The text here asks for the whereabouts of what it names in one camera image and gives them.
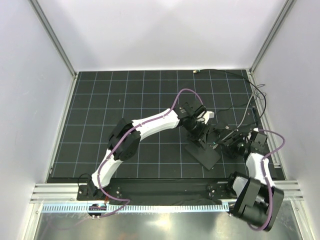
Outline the black network switch box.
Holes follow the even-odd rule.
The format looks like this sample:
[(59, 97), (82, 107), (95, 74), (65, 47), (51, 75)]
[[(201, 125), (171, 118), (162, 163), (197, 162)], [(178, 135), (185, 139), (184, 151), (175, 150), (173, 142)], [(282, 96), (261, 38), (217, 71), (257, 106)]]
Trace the black network switch box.
[(211, 170), (221, 159), (221, 155), (206, 143), (192, 141), (186, 145), (185, 149), (207, 170)]

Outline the black ethernet cable silver plug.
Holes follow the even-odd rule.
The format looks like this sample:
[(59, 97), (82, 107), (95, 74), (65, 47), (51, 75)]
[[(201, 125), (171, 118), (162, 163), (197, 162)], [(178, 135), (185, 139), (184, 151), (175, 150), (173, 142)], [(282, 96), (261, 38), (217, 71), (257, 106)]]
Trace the black ethernet cable silver plug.
[(257, 85), (255, 85), (254, 83), (252, 83), (248, 77), (245, 77), (243, 76), (242, 74), (237, 74), (235, 72), (231, 72), (231, 71), (227, 71), (227, 70), (222, 70), (222, 69), (195, 69), (193, 70), (192, 72), (194, 74), (198, 74), (198, 73), (201, 73), (203, 71), (214, 71), (214, 72), (221, 72), (221, 73), (225, 73), (226, 76), (228, 75), (232, 75), (232, 76), (235, 76), (235, 77), (239, 77), (241, 79), (243, 79), (245, 82), (249, 83), (253, 88), (254, 90), (252, 91), (252, 94), (255, 95), (257, 94), (257, 98), (259, 98), (259, 96), (262, 96), (262, 100), (263, 100), (263, 109), (262, 109), (262, 113), (260, 115), (258, 115), (256, 118), (255, 118), (255, 125), (256, 126), (259, 126), (259, 123), (261, 122), (262, 120), (262, 117), (264, 116), (265, 112), (266, 112), (266, 109), (267, 109), (267, 98), (266, 98), (266, 94), (264, 94), (260, 88), (261, 87), (258, 87)]

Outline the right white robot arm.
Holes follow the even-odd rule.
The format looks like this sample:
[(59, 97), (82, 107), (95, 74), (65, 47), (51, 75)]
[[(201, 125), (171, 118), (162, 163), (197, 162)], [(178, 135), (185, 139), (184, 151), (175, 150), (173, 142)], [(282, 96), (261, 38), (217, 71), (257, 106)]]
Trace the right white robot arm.
[(248, 175), (234, 172), (229, 175), (225, 192), (236, 202), (229, 213), (246, 222), (254, 231), (270, 231), (284, 200), (284, 191), (276, 187), (269, 170), (269, 130), (255, 128), (251, 132), (234, 132), (220, 145), (230, 158), (243, 157)]

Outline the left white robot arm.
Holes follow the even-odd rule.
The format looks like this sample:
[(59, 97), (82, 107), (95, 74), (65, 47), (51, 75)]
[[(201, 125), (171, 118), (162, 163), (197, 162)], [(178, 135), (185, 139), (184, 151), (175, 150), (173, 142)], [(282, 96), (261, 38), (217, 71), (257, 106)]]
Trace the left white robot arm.
[(87, 182), (87, 194), (94, 200), (101, 200), (106, 186), (118, 167), (132, 158), (142, 140), (162, 131), (183, 127), (195, 140), (202, 140), (209, 127), (209, 120), (215, 116), (200, 100), (191, 104), (172, 106), (156, 115), (127, 121), (122, 118), (108, 138), (105, 155), (98, 169)]

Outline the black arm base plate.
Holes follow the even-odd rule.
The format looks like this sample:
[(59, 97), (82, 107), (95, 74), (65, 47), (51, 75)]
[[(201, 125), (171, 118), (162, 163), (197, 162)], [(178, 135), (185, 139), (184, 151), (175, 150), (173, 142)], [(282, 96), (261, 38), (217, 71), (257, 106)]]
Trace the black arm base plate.
[(113, 178), (99, 189), (92, 180), (78, 185), (78, 201), (102, 201), (104, 192), (111, 197), (150, 203), (184, 200), (236, 199), (242, 187), (233, 188), (234, 178)]

